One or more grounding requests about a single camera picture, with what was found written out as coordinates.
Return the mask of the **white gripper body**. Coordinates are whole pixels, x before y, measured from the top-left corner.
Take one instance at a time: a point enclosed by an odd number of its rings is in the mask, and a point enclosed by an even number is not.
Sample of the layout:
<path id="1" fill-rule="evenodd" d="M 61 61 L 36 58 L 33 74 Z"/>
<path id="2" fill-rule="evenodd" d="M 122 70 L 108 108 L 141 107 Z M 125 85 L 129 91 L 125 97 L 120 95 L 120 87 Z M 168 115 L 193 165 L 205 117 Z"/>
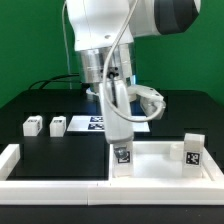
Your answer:
<path id="1" fill-rule="evenodd" d="M 140 97 L 145 118 L 134 118 L 130 102 Z M 164 97 L 155 89 L 126 86 L 123 80 L 107 80 L 99 85 L 99 99 L 103 116 L 105 138 L 109 144 L 123 144 L 134 138 L 133 123 L 160 119 L 165 110 Z"/>

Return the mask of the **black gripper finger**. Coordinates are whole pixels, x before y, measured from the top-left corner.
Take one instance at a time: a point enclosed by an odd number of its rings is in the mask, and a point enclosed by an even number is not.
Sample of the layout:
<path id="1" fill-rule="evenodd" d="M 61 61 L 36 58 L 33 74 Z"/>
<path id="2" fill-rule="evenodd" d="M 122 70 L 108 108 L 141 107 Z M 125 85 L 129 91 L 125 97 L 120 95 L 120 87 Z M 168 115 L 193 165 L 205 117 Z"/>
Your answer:
<path id="1" fill-rule="evenodd" d="M 126 146 L 118 146 L 114 148 L 114 154 L 117 159 L 125 159 L 128 155 Z"/>

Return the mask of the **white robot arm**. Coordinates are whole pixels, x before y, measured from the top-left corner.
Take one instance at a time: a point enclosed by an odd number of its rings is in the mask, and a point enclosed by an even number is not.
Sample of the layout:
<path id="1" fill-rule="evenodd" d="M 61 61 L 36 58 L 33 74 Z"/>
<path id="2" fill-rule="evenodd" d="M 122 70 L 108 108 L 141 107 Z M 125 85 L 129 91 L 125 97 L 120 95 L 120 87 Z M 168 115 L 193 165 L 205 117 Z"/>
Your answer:
<path id="1" fill-rule="evenodd" d="M 66 0 L 66 5 L 83 79 L 99 94 L 106 141 L 124 159 L 137 121 L 130 103 L 140 100 L 145 122 L 161 118 L 166 107 L 155 89 L 131 82 L 134 39 L 185 32 L 201 0 Z"/>

